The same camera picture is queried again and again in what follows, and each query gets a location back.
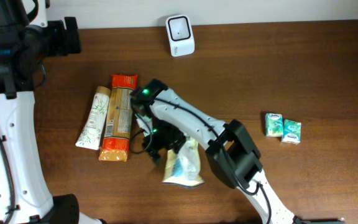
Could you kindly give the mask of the cream blue snack bag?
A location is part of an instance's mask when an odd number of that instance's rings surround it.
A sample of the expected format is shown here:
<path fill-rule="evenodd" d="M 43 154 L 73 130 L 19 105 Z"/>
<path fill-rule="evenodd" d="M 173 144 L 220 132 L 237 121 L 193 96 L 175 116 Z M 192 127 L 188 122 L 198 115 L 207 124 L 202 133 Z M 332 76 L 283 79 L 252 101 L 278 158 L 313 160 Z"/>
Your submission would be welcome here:
<path fill-rule="evenodd" d="M 165 172 L 162 182 L 182 187 L 196 187 L 204 184 L 200 176 L 201 162 L 198 142 L 189 136 L 178 153 L 173 149 L 167 152 Z"/>

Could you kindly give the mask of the orange spaghetti packet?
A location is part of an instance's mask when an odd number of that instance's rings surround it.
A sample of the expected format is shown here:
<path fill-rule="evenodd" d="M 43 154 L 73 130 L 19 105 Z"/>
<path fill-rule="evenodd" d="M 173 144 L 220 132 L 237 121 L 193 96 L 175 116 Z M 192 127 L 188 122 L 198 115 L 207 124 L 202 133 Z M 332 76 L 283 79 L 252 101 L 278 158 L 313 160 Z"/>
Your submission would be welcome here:
<path fill-rule="evenodd" d="M 137 75 L 113 75 L 104 137 L 99 153 L 101 161 L 127 161 L 131 138 L 131 93 L 137 87 Z"/>

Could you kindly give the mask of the white bamboo print tube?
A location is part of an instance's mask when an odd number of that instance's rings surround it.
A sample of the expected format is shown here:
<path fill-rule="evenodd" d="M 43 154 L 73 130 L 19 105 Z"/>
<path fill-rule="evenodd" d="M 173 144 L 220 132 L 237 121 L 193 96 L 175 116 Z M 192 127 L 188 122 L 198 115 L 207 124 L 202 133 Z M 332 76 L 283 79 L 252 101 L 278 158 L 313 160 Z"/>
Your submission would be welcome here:
<path fill-rule="evenodd" d="M 101 135 L 108 112 L 110 94 L 110 89 L 103 86 L 97 87 L 88 119 L 75 143 L 76 147 L 92 150 L 99 149 Z"/>

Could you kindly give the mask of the teal Kleenex tissue pack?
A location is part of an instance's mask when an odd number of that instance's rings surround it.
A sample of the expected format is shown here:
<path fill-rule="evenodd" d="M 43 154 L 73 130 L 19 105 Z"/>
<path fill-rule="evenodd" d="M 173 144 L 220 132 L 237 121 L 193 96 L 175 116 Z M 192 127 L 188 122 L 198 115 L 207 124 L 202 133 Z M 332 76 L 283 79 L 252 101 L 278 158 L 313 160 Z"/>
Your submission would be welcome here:
<path fill-rule="evenodd" d="M 286 119 L 283 122 L 282 142 L 299 144 L 301 142 L 301 123 Z"/>

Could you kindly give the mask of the teal wet wipes pack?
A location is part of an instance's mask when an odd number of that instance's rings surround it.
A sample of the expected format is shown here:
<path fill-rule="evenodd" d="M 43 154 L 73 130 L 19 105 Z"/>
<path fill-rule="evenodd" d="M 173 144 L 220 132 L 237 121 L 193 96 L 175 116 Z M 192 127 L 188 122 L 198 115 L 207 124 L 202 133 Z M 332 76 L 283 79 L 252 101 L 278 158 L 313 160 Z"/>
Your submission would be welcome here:
<path fill-rule="evenodd" d="M 153 130 L 152 119 L 147 116 L 142 116 L 140 114 L 135 114 L 136 121 L 140 129 L 144 131 L 144 136 L 148 136 Z"/>

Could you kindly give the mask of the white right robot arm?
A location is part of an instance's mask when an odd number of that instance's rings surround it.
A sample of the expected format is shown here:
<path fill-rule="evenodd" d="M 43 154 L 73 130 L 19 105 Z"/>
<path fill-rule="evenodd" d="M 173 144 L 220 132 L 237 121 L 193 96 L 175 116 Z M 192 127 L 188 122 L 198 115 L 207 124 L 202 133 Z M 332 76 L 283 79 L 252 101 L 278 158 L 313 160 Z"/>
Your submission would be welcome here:
<path fill-rule="evenodd" d="M 215 176 L 240 190 L 264 223 L 301 223 L 270 186 L 261 153 L 241 122 L 226 123 L 204 114 L 156 79 L 131 93 L 131 106 L 148 134 L 143 148 L 153 160 L 162 148 L 179 152 L 191 137 L 205 150 Z"/>

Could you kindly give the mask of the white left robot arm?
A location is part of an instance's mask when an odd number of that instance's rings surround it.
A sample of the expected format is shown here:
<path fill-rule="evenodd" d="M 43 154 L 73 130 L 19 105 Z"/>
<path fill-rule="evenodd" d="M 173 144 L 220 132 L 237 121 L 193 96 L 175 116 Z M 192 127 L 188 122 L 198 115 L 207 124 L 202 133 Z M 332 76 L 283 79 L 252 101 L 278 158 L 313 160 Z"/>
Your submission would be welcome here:
<path fill-rule="evenodd" d="M 0 1 L 0 223 L 95 223 L 73 194 L 53 196 L 34 127 L 34 74 L 47 57 L 81 52 L 74 17 L 50 21 L 48 1 Z"/>

